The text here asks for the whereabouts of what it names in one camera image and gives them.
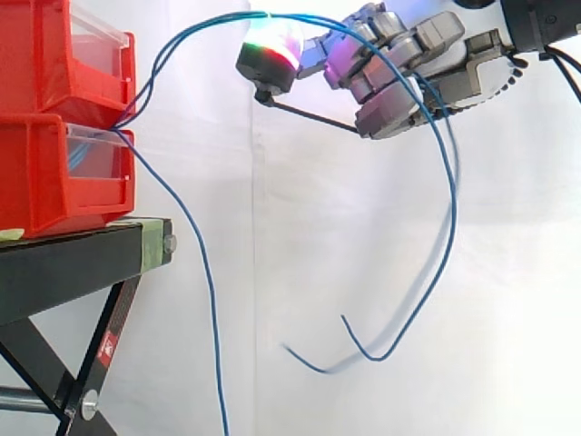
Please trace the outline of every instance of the white backdrop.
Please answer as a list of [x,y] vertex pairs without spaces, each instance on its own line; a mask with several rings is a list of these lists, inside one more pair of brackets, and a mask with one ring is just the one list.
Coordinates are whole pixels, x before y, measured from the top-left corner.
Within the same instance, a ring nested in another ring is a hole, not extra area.
[[[175,32],[245,7],[78,3],[136,33],[142,82]],[[360,6],[275,3],[335,18]],[[324,376],[281,344],[331,366],[355,350],[345,313],[365,343],[385,331],[377,351],[386,350],[409,307],[402,301],[424,290],[409,291],[448,207],[446,179],[428,128],[365,142],[258,107],[233,68],[243,35],[231,25],[186,43],[134,127],[209,245],[232,435],[581,434],[581,108],[557,69],[535,61],[510,92],[453,120],[463,182],[441,285],[392,359]],[[581,42],[564,47],[581,57]],[[297,83],[286,101],[352,122],[350,96],[320,78]],[[197,245],[168,195],[139,175],[138,213],[172,217],[180,247],[143,280],[103,410],[123,436],[219,435]],[[37,320],[73,370],[103,298]],[[45,420],[16,416],[0,415],[2,434],[17,424],[27,425],[20,434],[47,434]]]

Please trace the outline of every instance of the robotic hand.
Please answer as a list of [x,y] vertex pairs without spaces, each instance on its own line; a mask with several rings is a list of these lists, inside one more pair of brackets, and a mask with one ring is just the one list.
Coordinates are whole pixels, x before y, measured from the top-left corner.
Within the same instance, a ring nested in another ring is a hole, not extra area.
[[[519,68],[527,63],[516,54],[543,54],[549,44],[580,34],[581,2],[391,0],[365,5],[343,23],[399,68],[438,119],[440,106],[414,73],[457,114],[507,90],[522,75]],[[427,121],[393,72],[353,38],[329,32],[307,41],[296,78],[319,72],[332,89],[351,91],[361,105],[355,123],[361,137],[388,138]],[[264,80],[254,81],[265,89]]]

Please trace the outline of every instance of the black metal stand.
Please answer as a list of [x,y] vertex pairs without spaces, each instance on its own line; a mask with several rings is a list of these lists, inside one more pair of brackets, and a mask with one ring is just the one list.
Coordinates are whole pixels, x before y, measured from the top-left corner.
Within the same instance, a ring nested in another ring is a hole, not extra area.
[[[0,243],[0,354],[31,389],[0,388],[0,411],[53,414],[61,422],[57,436],[116,435],[98,411],[99,395],[141,275],[169,263],[174,249],[168,220]],[[30,316],[107,285],[113,287],[75,378]]]

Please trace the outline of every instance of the red storage bin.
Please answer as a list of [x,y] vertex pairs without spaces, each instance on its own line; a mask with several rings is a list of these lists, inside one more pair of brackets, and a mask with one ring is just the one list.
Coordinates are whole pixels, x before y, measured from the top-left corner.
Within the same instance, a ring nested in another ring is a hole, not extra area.
[[115,133],[53,114],[0,115],[0,162],[0,232],[96,229],[134,208],[133,153]]
[[0,114],[109,129],[135,97],[134,38],[69,0],[0,0],[0,95]]

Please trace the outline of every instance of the blue cable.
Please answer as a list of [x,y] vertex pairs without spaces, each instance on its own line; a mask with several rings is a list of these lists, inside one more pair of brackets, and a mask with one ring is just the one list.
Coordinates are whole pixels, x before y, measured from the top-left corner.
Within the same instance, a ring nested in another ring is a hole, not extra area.
[[[454,178],[453,178],[452,173],[451,173],[449,161],[446,158],[446,148],[444,145],[444,141],[442,139],[442,136],[439,132],[438,127],[436,126],[436,123],[435,123],[433,116],[429,112],[428,108],[423,104],[423,102],[416,96],[416,94],[414,93],[414,91],[410,87],[407,80],[403,77],[403,75],[401,74],[399,69],[387,57],[385,57],[379,51],[379,49],[377,47],[375,47],[375,45],[371,44],[370,42],[368,42],[367,40],[365,40],[364,38],[362,38],[361,36],[359,36],[355,32],[351,31],[349,28],[347,28],[342,23],[336,22],[334,20],[330,20],[329,18],[319,17],[316,15],[293,15],[293,14],[290,14],[290,15],[285,15],[285,14],[269,15],[269,14],[266,14],[263,12],[254,12],[254,13],[244,12],[244,13],[234,13],[234,14],[218,16],[218,17],[215,17],[211,20],[207,20],[206,22],[203,22],[199,25],[192,26],[192,27],[186,29],[185,31],[177,34],[172,39],[172,41],[170,43],[168,43],[163,48],[163,50],[158,54],[156,61],[155,61],[155,64],[154,64],[153,69],[152,69],[152,71],[153,71],[152,76],[150,77],[150,79],[148,80],[148,82],[146,83],[146,85],[142,89],[142,91],[128,105],[126,113],[124,114],[124,116],[122,116],[122,121],[114,127],[113,131],[120,135],[120,137],[123,139],[123,141],[129,146],[130,150],[133,151],[133,153],[135,154],[137,159],[145,166],[145,168],[149,171],[149,173],[162,185],[162,187],[180,205],[180,207],[183,210],[183,212],[185,213],[190,225],[192,226],[192,228],[196,234],[196,237],[198,239],[198,242],[200,244],[204,271],[206,273],[206,279],[208,281],[208,287],[209,287],[209,292],[210,292],[210,297],[211,297],[211,312],[212,312],[211,315],[212,315],[212,328],[213,328],[213,338],[214,338],[216,383],[217,383],[218,395],[219,395],[221,412],[222,412],[222,427],[223,427],[223,432],[224,432],[225,436],[229,436],[230,431],[229,431],[228,416],[227,416],[227,411],[226,411],[226,402],[225,402],[223,387],[222,387],[222,361],[221,361],[221,347],[220,347],[220,337],[219,337],[219,328],[218,328],[218,315],[217,315],[217,307],[216,307],[216,294],[215,294],[215,287],[214,287],[214,282],[213,282],[213,278],[212,278],[212,270],[210,268],[208,254],[207,254],[207,250],[205,247],[205,243],[204,243],[203,238],[202,238],[202,233],[201,233],[198,225],[196,224],[196,222],[193,220],[192,214],[190,213],[189,209],[187,208],[187,206],[185,205],[183,200],[180,198],[180,196],[173,190],[173,188],[167,182],[165,182],[163,180],[163,178],[157,172],[155,172],[155,170],[149,165],[149,163],[145,160],[145,158],[133,147],[131,142],[123,135],[123,133],[120,132],[119,128],[125,127],[128,123],[130,123],[131,121],[136,119],[139,115],[141,115],[144,112],[147,105],[151,102],[151,99],[153,96],[153,85],[154,85],[154,81],[155,81],[156,76],[165,67],[165,65],[167,64],[171,55],[177,49],[177,47],[183,41],[185,41],[185,39],[187,39],[189,36],[199,32],[205,28],[214,26],[214,25],[222,25],[222,24],[226,24],[226,23],[230,23],[230,22],[234,22],[234,21],[241,21],[241,20],[247,20],[247,19],[264,19],[264,18],[269,18],[269,17],[285,18],[285,19],[303,22],[303,23],[310,24],[310,25],[323,26],[323,27],[329,28],[330,30],[334,30],[337,32],[341,32],[345,35],[349,35],[349,36],[357,39],[358,41],[360,41],[365,46],[367,46],[368,49],[373,54],[377,55],[393,71],[394,75],[402,82],[404,88],[412,96],[412,98],[416,102],[416,104],[419,105],[420,111],[424,114],[424,116],[426,116],[428,123],[430,124],[430,126],[432,127],[432,130],[434,131],[436,137],[438,138],[438,143],[440,144],[440,148],[444,152],[443,153],[444,157],[445,157],[444,163],[445,163],[447,174],[448,174],[448,180],[450,182],[450,192],[452,195],[452,211],[453,211],[453,217],[454,217],[453,221],[454,222],[455,222],[455,217],[456,217],[456,212],[457,212],[456,186],[455,186]],[[148,95],[147,95],[146,101],[143,104],[140,111],[138,111],[134,116],[130,117],[128,120],[123,121],[123,118],[135,107],[137,101],[140,100],[145,95],[145,93],[148,93]]]
[[[446,122],[448,124],[448,129],[450,131],[450,136],[452,138],[452,141],[456,142],[456,138],[454,136],[454,133],[453,133],[452,128],[451,128],[451,124],[449,122],[448,108],[446,107],[446,105],[442,101],[440,94],[436,91],[436,89],[432,86],[432,84],[430,82],[428,82],[426,79],[424,79],[422,76],[420,76],[419,74],[416,74],[416,77],[420,80],[421,83],[424,84],[424,86],[426,86],[429,89],[429,91],[436,98],[436,101],[438,102],[438,104],[442,107],[442,110],[444,111],[444,115],[446,117]],[[456,230],[457,230],[457,226],[458,226],[458,199],[456,196],[456,188],[455,188],[455,182],[453,179],[453,175],[452,175],[452,172],[449,171],[448,154],[446,152],[446,146],[444,144],[440,144],[440,152],[442,154],[442,159],[445,161],[450,187],[454,190],[452,193],[452,202],[451,202],[452,219],[450,222],[450,234],[449,234],[449,238],[448,238],[448,244],[446,246],[446,251],[444,252],[444,256],[442,257],[442,262],[441,262],[440,266],[438,267],[438,270],[436,271],[434,278],[432,279],[431,283],[429,284],[429,287],[426,290],[426,293],[421,298],[418,305],[416,306],[414,311],[409,316],[408,320],[406,321],[403,328],[399,332],[395,341],[392,343],[391,347],[388,349],[388,351],[385,354],[383,354],[379,357],[374,357],[371,354],[369,354],[367,352],[367,350],[365,350],[365,347],[363,347],[363,345],[361,344],[361,342],[359,341],[359,339],[355,335],[355,333],[354,333],[349,321],[347,321],[347,318],[345,317],[345,315],[341,315],[341,319],[343,320],[343,323],[345,324],[345,327],[347,328],[347,331],[348,331],[351,339],[355,342],[355,344],[357,345],[357,348],[359,349],[361,354],[363,354],[368,360],[370,360],[372,362],[384,362],[398,348],[399,343],[401,342],[403,337],[406,335],[406,332],[408,331],[409,327],[416,320],[416,318],[418,317],[422,308],[424,307],[424,305],[428,301],[430,295],[433,293],[434,289],[438,285],[438,282],[439,282],[442,274],[444,273],[446,266],[448,265],[448,261],[449,261],[449,258],[450,258],[451,252],[452,252],[452,247],[454,246],[454,240],[456,238]]]
[[[421,76],[420,74],[414,74],[414,75],[424,85],[424,87],[426,87],[430,91],[430,93],[436,99],[438,105],[440,105],[443,108],[443,114],[444,114],[444,118],[446,120],[448,134],[450,136],[450,141],[452,142],[452,152],[453,152],[453,156],[454,156],[454,181],[456,183],[456,187],[457,187],[457,191],[458,191],[459,186],[460,186],[460,182],[461,182],[460,179],[461,179],[462,172],[461,172],[461,168],[460,168],[458,141],[456,139],[456,136],[454,135],[454,130],[452,128],[452,124],[449,121],[449,117],[450,117],[449,110],[446,107],[443,100],[441,99],[439,92],[423,76]],[[428,260],[426,261],[426,263],[425,263],[424,267],[422,268],[421,272],[419,273],[418,277],[416,278],[414,283],[410,286],[409,293],[411,293],[411,290],[416,289],[419,286],[421,286],[421,284],[426,280],[426,276],[431,271],[432,265],[436,261],[436,256],[438,256],[438,254],[441,250],[440,244],[444,242],[443,241],[443,238],[445,236],[444,232],[450,226],[450,224],[448,224],[448,223],[450,222],[450,220],[452,218],[453,218],[452,205],[450,204],[450,206],[448,208],[447,215],[444,218],[444,221],[442,222],[440,230],[438,232],[438,238],[437,238],[436,242],[434,243],[434,246],[432,247],[432,251],[430,253],[430,256],[428,257]],[[381,336],[388,331],[389,327],[390,327],[390,324],[386,325],[386,328],[384,329],[383,333],[380,334],[378,336],[378,338],[367,348],[370,348],[370,347],[376,348],[376,347],[380,346]],[[331,365],[330,367],[321,368],[320,366],[317,366],[317,365],[311,363],[310,361],[308,361],[307,359],[305,359],[304,357],[302,357],[300,354],[295,352],[288,345],[283,344],[282,346],[287,352],[289,352],[295,359],[297,359],[299,362],[301,362],[307,368],[309,368],[312,371],[317,372],[319,374],[325,374],[325,375],[334,375],[334,374],[339,374],[341,372],[344,372],[348,368],[350,368],[353,364],[355,364],[359,360],[359,358],[366,357],[364,354],[362,354],[358,350],[355,354],[351,354],[351,356],[344,358],[343,360],[339,361],[338,363],[335,363],[334,365]]]

